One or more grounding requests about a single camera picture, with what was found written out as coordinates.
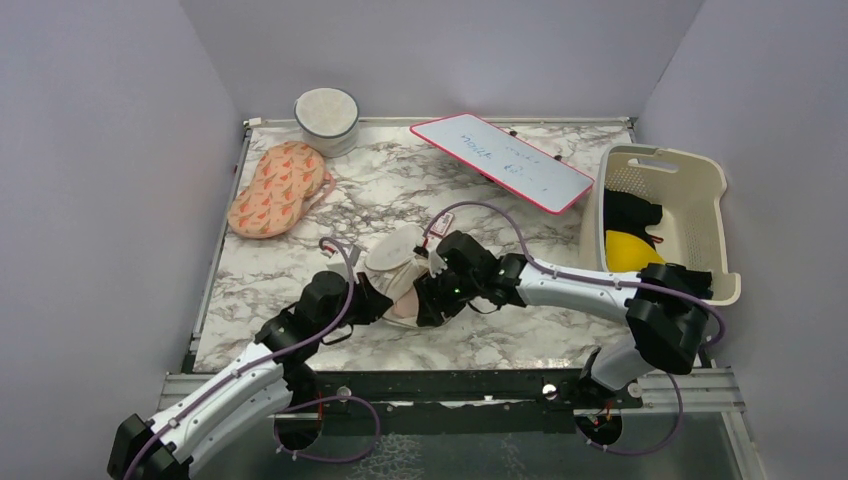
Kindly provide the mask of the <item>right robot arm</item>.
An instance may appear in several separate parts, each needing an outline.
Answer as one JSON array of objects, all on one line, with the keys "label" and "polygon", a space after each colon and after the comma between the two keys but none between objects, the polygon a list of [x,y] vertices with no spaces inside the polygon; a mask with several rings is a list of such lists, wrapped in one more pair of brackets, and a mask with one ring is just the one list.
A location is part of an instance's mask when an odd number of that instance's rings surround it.
[{"label": "right robot arm", "polygon": [[629,334],[597,348],[572,391],[600,407],[637,378],[659,370],[689,374],[703,342],[709,306],[685,283],[679,266],[652,263],[609,273],[540,262],[526,254],[497,257],[462,232],[446,236],[413,283],[422,326],[455,317],[477,298],[506,305],[559,307],[625,324]]}]

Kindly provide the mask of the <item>beige mesh laundry bag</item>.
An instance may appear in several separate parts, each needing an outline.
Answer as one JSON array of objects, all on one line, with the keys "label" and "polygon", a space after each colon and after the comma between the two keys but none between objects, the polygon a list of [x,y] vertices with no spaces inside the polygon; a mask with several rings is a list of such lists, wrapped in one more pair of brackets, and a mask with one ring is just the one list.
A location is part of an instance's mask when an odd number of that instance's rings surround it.
[{"label": "beige mesh laundry bag", "polygon": [[[414,289],[414,281],[428,272],[427,263],[419,262],[413,252],[416,241],[422,237],[424,233],[421,227],[407,224],[385,236],[366,255],[363,271],[375,288],[394,303],[407,291]],[[384,320],[406,328],[418,328],[395,320],[392,307],[383,315]]]}]

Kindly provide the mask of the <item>peach bra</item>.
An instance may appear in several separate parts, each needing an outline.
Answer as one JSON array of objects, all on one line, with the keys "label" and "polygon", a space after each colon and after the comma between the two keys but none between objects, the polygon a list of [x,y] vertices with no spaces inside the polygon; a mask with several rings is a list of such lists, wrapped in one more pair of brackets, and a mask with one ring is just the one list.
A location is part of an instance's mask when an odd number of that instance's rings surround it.
[{"label": "peach bra", "polygon": [[395,320],[415,325],[419,313],[419,299],[416,291],[410,289],[399,297],[395,301],[391,312]]}]

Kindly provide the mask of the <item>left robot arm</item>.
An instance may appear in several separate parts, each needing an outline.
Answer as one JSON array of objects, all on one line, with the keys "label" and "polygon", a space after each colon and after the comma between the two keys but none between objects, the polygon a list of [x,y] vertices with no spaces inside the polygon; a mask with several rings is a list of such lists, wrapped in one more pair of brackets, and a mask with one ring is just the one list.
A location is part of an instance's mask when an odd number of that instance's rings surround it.
[{"label": "left robot arm", "polygon": [[314,275],[297,302],[266,321],[234,361],[148,420],[117,429],[107,464],[113,479],[190,479],[262,418],[302,410],[317,398],[307,360],[338,326],[368,325],[391,309],[362,273]]}]

